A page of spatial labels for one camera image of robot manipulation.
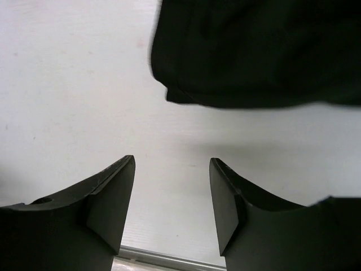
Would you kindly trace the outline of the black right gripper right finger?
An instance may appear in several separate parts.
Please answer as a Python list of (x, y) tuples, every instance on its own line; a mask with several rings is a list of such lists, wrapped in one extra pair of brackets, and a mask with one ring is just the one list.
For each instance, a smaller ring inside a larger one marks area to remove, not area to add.
[(359, 270), (360, 199), (310, 206), (280, 198), (209, 163), (219, 253), (227, 270)]

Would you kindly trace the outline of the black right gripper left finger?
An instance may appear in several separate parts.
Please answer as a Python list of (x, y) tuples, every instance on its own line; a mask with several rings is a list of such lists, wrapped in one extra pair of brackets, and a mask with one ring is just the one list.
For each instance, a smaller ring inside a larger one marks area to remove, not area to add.
[(1, 208), (2, 270), (111, 270), (135, 176), (126, 155), (31, 204)]

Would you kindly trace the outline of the black pleated skirt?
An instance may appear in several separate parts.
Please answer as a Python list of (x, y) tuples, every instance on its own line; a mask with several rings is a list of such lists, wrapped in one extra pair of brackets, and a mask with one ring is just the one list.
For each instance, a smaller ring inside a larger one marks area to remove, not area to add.
[(360, 106), (359, 1), (162, 1), (151, 70), (166, 100)]

